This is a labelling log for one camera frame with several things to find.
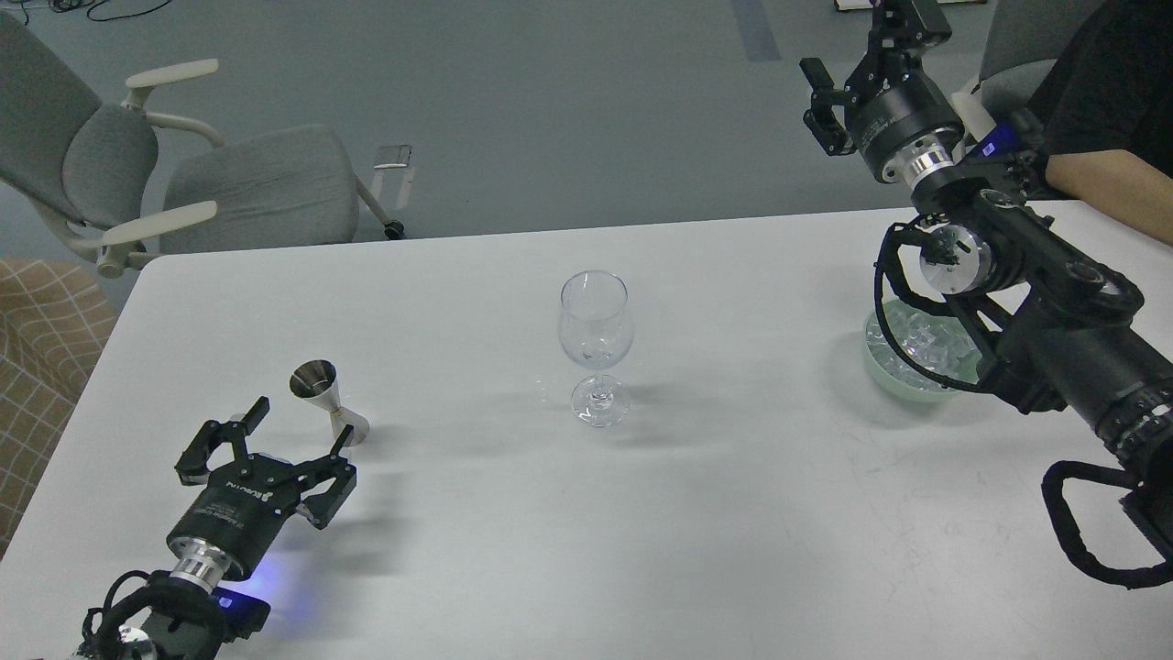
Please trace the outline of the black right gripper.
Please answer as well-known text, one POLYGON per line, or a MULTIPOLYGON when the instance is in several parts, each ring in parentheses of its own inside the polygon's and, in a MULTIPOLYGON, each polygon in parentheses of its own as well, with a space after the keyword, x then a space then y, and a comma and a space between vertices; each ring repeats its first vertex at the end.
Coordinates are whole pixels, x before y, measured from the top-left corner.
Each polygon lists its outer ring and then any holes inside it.
POLYGON ((861 72, 838 88, 820 57, 799 61, 811 87, 804 124, 829 156, 859 151, 874 179, 917 185, 955 166, 964 125, 931 79, 922 73, 927 50, 952 38, 936 1, 872 1, 872 29, 861 72), (845 109, 843 122, 835 108, 845 109))

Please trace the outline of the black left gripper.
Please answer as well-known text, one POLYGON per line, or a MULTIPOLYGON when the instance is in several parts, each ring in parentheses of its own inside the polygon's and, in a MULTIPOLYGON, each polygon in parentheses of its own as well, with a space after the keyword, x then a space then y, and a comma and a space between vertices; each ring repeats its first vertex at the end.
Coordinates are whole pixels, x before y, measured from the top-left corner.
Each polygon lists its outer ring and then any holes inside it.
POLYGON ((179 562, 209 558, 226 581, 246 581, 293 515, 325 529, 355 488, 355 465, 344 455, 355 426, 344 423, 325 456, 292 464, 250 454, 248 437, 267 417, 269 399, 258 397, 237 421, 209 419, 172 469, 184 487, 205 485, 167 536, 179 562), (232 460, 211 472, 221 445, 232 460))

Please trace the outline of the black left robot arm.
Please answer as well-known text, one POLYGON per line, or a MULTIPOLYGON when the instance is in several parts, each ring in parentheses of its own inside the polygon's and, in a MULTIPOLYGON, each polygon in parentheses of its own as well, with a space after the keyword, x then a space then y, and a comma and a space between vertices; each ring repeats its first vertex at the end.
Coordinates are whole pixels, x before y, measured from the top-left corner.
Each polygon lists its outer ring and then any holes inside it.
POLYGON ((120 594, 123 579, 113 581, 104 603, 84 614, 77 659, 213 659, 267 621, 267 603, 230 581, 253 576, 293 515, 314 529, 328 525, 355 488, 345 448, 369 430, 366 419, 339 408, 331 411, 330 450, 291 463, 248 447, 267 411, 260 397, 237 419, 201 426, 175 464, 181 484, 201 488, 167 538, 176 566, 128 572, 142 580, 128 596, 120 594))

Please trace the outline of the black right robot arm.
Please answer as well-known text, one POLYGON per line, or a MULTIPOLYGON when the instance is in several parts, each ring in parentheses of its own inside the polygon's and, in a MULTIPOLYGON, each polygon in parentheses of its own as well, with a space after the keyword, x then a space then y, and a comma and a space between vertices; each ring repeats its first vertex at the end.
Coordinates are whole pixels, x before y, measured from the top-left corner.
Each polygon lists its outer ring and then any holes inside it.
POLYGON ((981 352, 972 383, 925 367, 921 375, 943 388, 994 394, 1021 413, 1072 408, 1085 419, 1119 467, 1057 461, 1047 468, 1040 491, 1055 535, 1082 573, 1157 588, 1169 581, 1169 360, 1131 327, 1140 290, 1025 205, 1028 148, 954 159, 962 118, 921 64, 950 35, 934 1, 875 1, 866 54, 843 88, 818 57, 800 62, 812 89, 805 125, 826 154, 861 154, 875 181, 911 191, 917 217, 887 230, 874 264, 884 342, 915 366, 884 317, 889 287, 930 317, 955 319, 981 352), (1069 479, 1125 490, 1125 513, 1162 563, 1103 565, 1064 498, 1069 479))

